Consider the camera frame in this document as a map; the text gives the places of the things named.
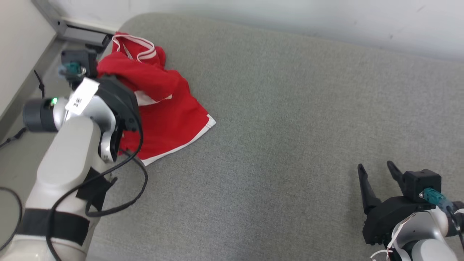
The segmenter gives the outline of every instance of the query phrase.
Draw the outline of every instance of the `metal bracket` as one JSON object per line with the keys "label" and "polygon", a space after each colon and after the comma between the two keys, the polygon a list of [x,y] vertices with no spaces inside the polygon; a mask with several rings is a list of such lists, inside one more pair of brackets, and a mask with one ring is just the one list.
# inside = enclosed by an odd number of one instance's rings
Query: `metal bracket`
{"label": "metal bracket", "polygon": [[61,15],[55,10],[48,0],[31,1],[53,29],[55,29],[60,39],[81,42],[99,47],[105,47],[108,44],[110,39],[105,33],[69,27],[66,22],[61,19]]}

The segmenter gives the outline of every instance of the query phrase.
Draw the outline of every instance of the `black cord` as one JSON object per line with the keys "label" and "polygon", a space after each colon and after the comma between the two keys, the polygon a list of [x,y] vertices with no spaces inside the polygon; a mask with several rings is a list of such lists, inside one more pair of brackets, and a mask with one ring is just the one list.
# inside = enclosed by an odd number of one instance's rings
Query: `black cord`
{"label": "black cord", "polygon": [[8,143],[10,143],[11,141],[21,138],[21,136],[23,136],[23,134],[24,134],[24,132],[26,132],[26,130],[27,130],[26,127],[24,127],[21,130],[19,130],[18,133],[16,133],[13,137],[10,137],[10,138],[6,139],[6,141],[4,143],[0,144],[0,149],[3,148]]}
{"label": "black cord", "polygon": [[53,216],[55,214],[55,211],[58,207],[58,205],[67,197],[69,196],[71,193],[73,193],[74,191],[80,189],[81,187],[89,184],[90,182],[93,182],[94,180],[100,178],[100,177],[103,177],[105,176],[106,174],[109,174],[111,173],[112,171],[122,167],[123,165],[125,165],[126,163],[128,163],[129,161],[131,161],[136,155],[137,153],[139,153],[140,149],[142,148],[142,144],[143,144],[143,131],[142,131],[142,124],[138,118],[138,116],[135,114],[135,112],[129,108],[118,96],[116,96],[114,93],[112,92],[109,92],[103,88],[100,88],[100,90],[103,90],[104,92],[106,93],[109,93],[111,95],[113,95],[117,100],[119,100],[119,102],[121,103],[122,106],[126,107],[126,109],[128,111],[130,111],[130,113],[132,114],[135,122],[137,123],[137,126],[138,126],[138,129],[139,129],[139,134],[140,134],[140,141],[139,141],[139,146],[138,148],[135,150],[134,153],[132,153],[129,157],[127,157],[125,160],[123,160],[121,163],[117,164],[116,166],[102,172],[100,175],[97,175],[89,180],[87,180],[86,182],[84,183],[81,183],[79,185],[77,185],[76,187],[72,188],[71,190],[69,190],[68,192],[66,192],[64,195],[62,195],[56,202],[55,204],[52,206],[52,208],[50,209],[50,211],[48,212],[48,215],[47,215],[47,230],[46,230],[46,235],[45,235],[45,239],[47,241],[47,246],[50,250],[50,252],[52,253],[53,257],[57,260],[57,261],[61,261],[60,257],[58,256],[55,248],[53,247],[53,244],[52,244],[52,231],[53,231]]}
{"label": "black cord", "polygon": [[18,194],[17,194],[16,192],[14,192],[12,189],[5,188],[5,187],[0,187],[0,190],[7,191],[7,192],[9,192],[11,195],[13,195],[14,198],[16,199],[16,202],[18,202],[18,206],[19,206],[18,222],[16,223],[16,227],[14,228],[13,233],[11,233],[10,238],[8,238],[8,240],[5,242],[5,244],[3,244],[3,245],[0,247],[0,251],[2,251],[2,250],[3,250],[4,248],[6,248],[6,246],[11,242],[11,240],[12,240],[13,237],[14,237],[14,235],[16,234],[16,231],[18,231],[19,225],[21,224],[21,220],[23,219],[23,203],[21,202],[21,199],[19,198]]}
{"label": "black cord", "polygon": [[35,70],[34,70],[34,74],[37,77],[37,80],[39,80],[39,90],[42,92],[42,98],[44,98],[45,97],[45,85]]}
{"label": "black cord", "polygon": [[[122,151],[124,154],[126,154],[127,156],[130,156],[130,154],[127,152],[127,151]],[[87,205],[85,207],[85,214],[89,217],[102,217],[102,216],[106,216],[106,215],[111,215],[111,214],[114,214],[114,213],[117,213],[121,210],[124,210],[128,207],[130,207],[131,205],[133,205],[139,198],[140,196],[142,196],[143,192],[145,191],[145,188],[147,186],[147,183],[148,183],[148,173],[147,173],[147,170],[145,169],[145,166],[140,163],[138,160],[136,160],[135,158],[132,159],[132,161],[134,161],[137,165],[139,165],[139,167],[142,169],[143,171],[143,175],[145,176],[145,180],[143,181],[143,186],[142,186],[142,189],[140,190],[139,194],[137,194],[137,196],[135,196],[135,198],[125,204],[122,204],[118,207],[114,207],[114,208],[111,208],[111,209],[107,209],[107,210],[102,210],[102,211],[95,211],[95,212],[89,212],[89,209],[90,209],[90,206],[92,205],[91,202],[87,202]]]}
{"label": "black cord", "polygon": [[456,218],[456,215],[454,214],[453,209],[451,208],[451,206],[447,206],[446,210],[448,211],[448,213],[450,213],[451,220],[453,221],[453,224],[454,224],[454,228],[458,232],[459,240],[461,241],[461,246],[462,246],[462,248],[464,250],[464,237],[463,237],[463,234],[461,232],[462,228],[459,226],[458,219]]}

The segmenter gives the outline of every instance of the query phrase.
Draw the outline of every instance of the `red garment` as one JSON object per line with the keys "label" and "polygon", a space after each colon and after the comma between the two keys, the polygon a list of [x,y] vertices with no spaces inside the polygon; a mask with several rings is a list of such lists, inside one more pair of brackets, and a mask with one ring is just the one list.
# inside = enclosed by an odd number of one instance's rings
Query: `red garment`
{"label": "red garment", "polygon": [[[98,64],[99,75],[114,74],[135,92],[142,118],[145,165],[189,145],[216,122],[190,94],[188,82],[165,70],[166,55],[150,41],[117,32],[113,51]],[[121,149],[136,150],[138,132],[125,131]]]}

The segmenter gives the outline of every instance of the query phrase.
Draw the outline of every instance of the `gray fabric tabletop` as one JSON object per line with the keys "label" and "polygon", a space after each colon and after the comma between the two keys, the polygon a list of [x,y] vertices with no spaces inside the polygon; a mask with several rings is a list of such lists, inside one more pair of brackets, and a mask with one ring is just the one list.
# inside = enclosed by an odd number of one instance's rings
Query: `gray fabric tabletop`
{"label": "gray fabric tabletop", "polygon": [[[101,219],[91,255],[369,260],[381,247],[362,238],[359,163],[381,200],[400,196],[387,160],[441,174],[464,200],[461,64],[172,14],[121,31],[161,46],[217,124],[147,167],[145,193]],[[115,174],[104,208],[142,185],[133,163]]]}

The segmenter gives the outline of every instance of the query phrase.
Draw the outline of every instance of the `white wall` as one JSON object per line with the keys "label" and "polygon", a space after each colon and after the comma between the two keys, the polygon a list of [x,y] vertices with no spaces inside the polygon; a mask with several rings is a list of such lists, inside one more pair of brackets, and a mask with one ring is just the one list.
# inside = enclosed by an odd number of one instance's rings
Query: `white wall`
{"label": "white wall", "polygon": [[140,13],[188,13],[464,61],[461,0],[50,1],[67,20],[113,31]]}
{"label": "white wall", "polygon": [[1,0],[0,9],[0,117],[55,31],[30,0]]}

